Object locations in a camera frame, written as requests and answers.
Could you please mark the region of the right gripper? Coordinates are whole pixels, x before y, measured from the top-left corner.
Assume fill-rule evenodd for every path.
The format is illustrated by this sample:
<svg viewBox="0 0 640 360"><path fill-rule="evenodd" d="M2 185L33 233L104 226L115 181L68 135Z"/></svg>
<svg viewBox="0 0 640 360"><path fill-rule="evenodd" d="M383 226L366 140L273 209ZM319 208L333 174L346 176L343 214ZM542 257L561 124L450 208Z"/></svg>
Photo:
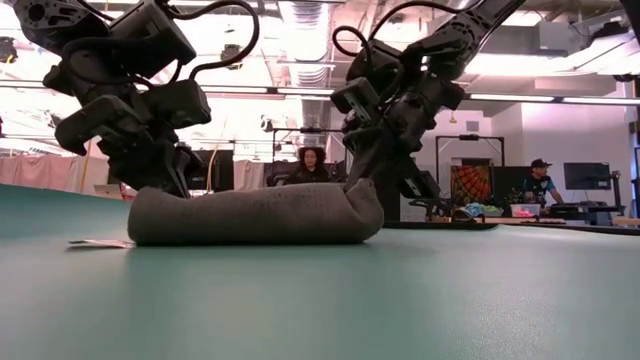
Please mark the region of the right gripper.
<svg viewBox="0 0 640 360"><path fill-rule="evenodd" d="M344 189L349 191L360 179L382 184L401 154L422 148L423 134L436 127L436 114L444 108L457 109L464 97L461 86L432 73L401 84L387 99L364 77L334 91L330 99L346 115L342 131L345 147L352 154ZM411 158L403 159L398 170L397 185L403 197L440 197L434 177L421 171Z"/></svg>

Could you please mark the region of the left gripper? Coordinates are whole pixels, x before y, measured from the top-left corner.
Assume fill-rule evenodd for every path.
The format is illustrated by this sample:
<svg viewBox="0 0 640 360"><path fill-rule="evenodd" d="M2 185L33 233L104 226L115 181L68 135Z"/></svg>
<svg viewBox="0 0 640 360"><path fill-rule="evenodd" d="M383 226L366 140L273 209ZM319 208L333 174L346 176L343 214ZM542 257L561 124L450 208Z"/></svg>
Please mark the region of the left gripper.
<svg viewBox="0 0 640 360"><path fill-rule="evenodd" d="M205 93L187 79L134 92L131 100L94 99L57 125L56 140L84 156L85 143L99 137L113 177L135 190L152 187L188 198L188 186L201 175L204 162L188 145L174 146L176 131L211 121Z"/></svg>

